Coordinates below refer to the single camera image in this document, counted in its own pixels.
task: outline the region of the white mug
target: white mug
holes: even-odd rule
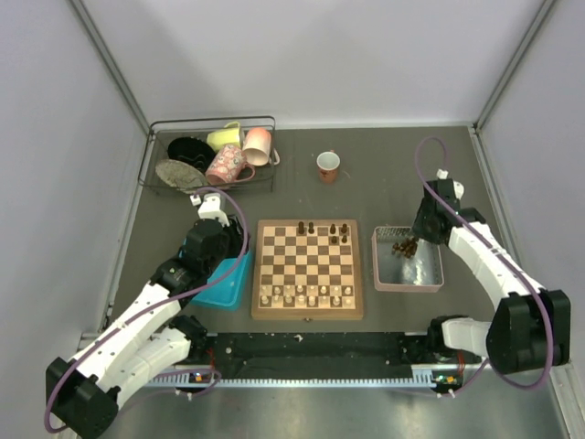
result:
[[[254,166],[264,166],[271,161],[271,140],[270,132],[264,128],[252,128],[248,131],[242,151],[248,160],[248,163]],[[274,164],[278,165],[281,158],[274,150]]]

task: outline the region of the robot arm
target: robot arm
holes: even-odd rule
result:
[[[219,195],[193,202],[201,204],[199,220],[179,252],[156,269],[130,307],[95,340],[106,341],[73,371],[51,407],[82,437],[103,433],[123,405],[161,371],[203,355],[207,331],[193,316],[176,316],[191,297],[153,305],[206,284],[224,259],[238,256],[244,236],[238,219],[223,212]],[[149,307],[153,309],[133,318]],[[169,319],[168,326],[155,334]],[[114,330],[116,337],[109,338]],[[69,361],[57,358],[48,366],[47,398],[71,364],[92,346]]]
[[[445,244],[462,258],[495,308],[492,322],[477,322],[462,316],[434,319],[429,328],[433,348],[463,349],[488,357],[492,366],[503,374],[543,367],[547,341],[542,316],[530,291],[502,264],[500,258],[506,258],[539,292],[548,311],[554,335],[553,365],[569,361],[567,296],[562,291],[548,291],[527,276],[497,242],[479,212],[474,208],[461,209],[463,185],[447,178],[447,173],[441,170],[437,179],[428,184],[489,241],[491,248],[453,218],[426,189],[412,226],[414,235],[431,243]]]

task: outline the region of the metal tray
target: metal tray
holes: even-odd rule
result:
[[[412,259],[392,254],[392,246],[412,235],[410,227],[376,227],[372,235],[374,285],[378,291],[436,293],[442,287],[443,272],[439,247],[419,241]]]

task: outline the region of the gray table surface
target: gray table surface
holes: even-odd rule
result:
[[[409,226],[422,197],[414,170],[414,149],[425,136],[449,146],[448,168],[465,185],[463,206],[473,206],[495,229],[482,174],[466,127],[375,128],[279,131],[281,156],[273,191],[234,192],[252,233],[261,219],[355,219],[359,228],[364,284],[364,318],[359,321],[255,321],[250,316],[252,276],[235,312],[188,306],[209,331],[424,331],[435,316],[464,314],[489,319],[492,304],[463,262],[441,250],[445,285],[435,294],[383,293],[374,289],[371,236],[376,226]],[[337,181],[319,181],[315,158],[335,150],[341,157]],[[422,155],[429,178],[441,166],[441,149],[430,143]],[[197,213],[187,196],[144,190],[113,310],[118,316],[142,290],[154,269],[176,252]]]

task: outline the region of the small cup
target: small cup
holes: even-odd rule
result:
[[[244,141],[244,131],[239,122],[230,122],[220,130],[207,135],[207,144],[218,153],[225,145],[241,147]]]
[[[337,178],[340,163],[341,159],[339,155],[333,151],[321,153],[317,157],[317,166],[319,166],[319,178],[321,178],[321,181],[327,184],[333,183]]]
[[[252,175],[238,180],[239,173],[245,168],[252,170]],[[225,145],[207,169],[205,176],[209,184],[226,185],[248,181],[256,174],[256,168],[246,161],[246,156],[235,145]]]
[[[257,127],[248,131],[244,146],[241,148],[248,163],[264,166],[271,161],[271,139],[270,132],[264,128]],[[278,165],[281,158],[276,150],[274,150],[274,156],[274,164]]]

